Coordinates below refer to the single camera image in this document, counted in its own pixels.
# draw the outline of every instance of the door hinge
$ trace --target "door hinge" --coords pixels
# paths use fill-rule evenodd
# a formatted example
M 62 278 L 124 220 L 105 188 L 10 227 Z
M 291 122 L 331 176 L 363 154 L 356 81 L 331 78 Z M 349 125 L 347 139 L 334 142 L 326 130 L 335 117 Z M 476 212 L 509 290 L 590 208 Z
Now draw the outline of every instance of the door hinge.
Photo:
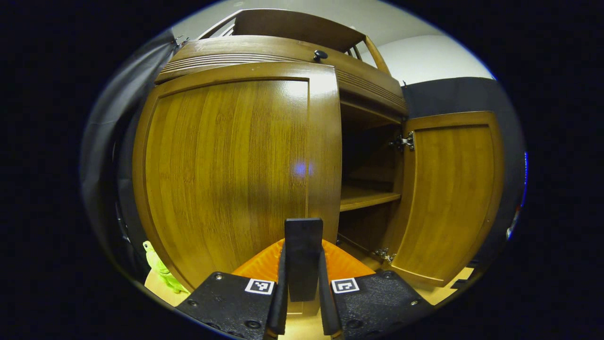
M 392 260 L 394 260 L 394 257 L 396 256 L 396 254 L 388 255 L 388 248 L 376 249 L 373 251 L 373 253 L 386 260 L 388 264 L 392 264 Z
M 413 143 L 413 131 L 410 131 L 407 134 L 407 138 L 403 138 L 403 135 L 399 134 L 398 136 L 396 136 L 396 139 L 394 139 L 392 142 L 388 143 L 388 145 L 396 146 L 396 148 L 400 152 L 403 152 L 405 150 L 405 145 L 409 146 L 410 151 L 415 150 L 415 144 Z

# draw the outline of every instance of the open cabinet door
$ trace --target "open cabinet door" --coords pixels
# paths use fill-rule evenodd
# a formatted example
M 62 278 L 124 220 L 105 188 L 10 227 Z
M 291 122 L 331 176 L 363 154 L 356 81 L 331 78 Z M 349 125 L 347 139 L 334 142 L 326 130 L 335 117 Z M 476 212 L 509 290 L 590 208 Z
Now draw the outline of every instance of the open cabinet door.
M 495 219 L 503 146 L 493 112 L 407 121 L 401 202 L 388 226 L 383 268 L 410 283 L 444 287 L 474 257 Z
M 335 242 L 341 121 L 333 67 L 267 62 L 189 74 L 150 94 L 133 185 L 151 244 L 189 291 L 320 217 Z

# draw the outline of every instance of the green plush toy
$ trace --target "green plush toy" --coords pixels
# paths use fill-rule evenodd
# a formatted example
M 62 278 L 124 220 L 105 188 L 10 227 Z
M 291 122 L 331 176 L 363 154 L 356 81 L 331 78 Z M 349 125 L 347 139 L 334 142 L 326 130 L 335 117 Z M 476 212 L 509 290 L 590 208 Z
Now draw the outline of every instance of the green plush toy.
M 179 293 L 180 291 L 189 293 L 189 291 L 185 289 L 180 282 L 178 282 L 174 275 L 172 275 L 168 268 L 166 268 L 165 264 L 159 259 L 159 256 L 151 245 L 151 242 L 145 241 L 143 242 L 143 246 L 147 251 L 147 262 L 149 263 L 151 270 L 154 270 L 159 274 L 161 281 L 163 281 L 175 293 Z

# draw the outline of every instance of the black curtain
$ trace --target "black curtain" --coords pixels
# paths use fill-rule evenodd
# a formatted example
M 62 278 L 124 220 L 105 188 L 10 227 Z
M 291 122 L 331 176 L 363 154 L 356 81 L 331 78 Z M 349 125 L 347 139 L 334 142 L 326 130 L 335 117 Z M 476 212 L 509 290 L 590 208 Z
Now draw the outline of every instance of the black curtain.
M 146 236 L 133 192 L 128 192 L 131 171 L 125 174 L 119 161 L 128 159 L 129 153 L 131 162 L 131 143 L 124 132 L 135 128 L 133 117 L 140 115 L 153 81 L 179 48 L 172 30 L 166 30 L 122 64 L 92 109 L 80 150 L 81 195 L 92 230 L 109 259 L 127 277 L 141 282 L 150 270 L 142 250 Z

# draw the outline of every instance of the black knob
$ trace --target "black knob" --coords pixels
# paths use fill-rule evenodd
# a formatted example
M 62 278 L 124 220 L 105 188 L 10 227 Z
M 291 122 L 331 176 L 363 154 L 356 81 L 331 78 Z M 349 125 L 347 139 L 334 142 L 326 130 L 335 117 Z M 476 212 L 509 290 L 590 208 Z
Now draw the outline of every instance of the black knob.
M 327 59 L 327 53 L 321 51 L 321 50 L 317 50 L 315 51 L 315 57 L 313 58 L 315 61 L 320 62 L 321 59 Z

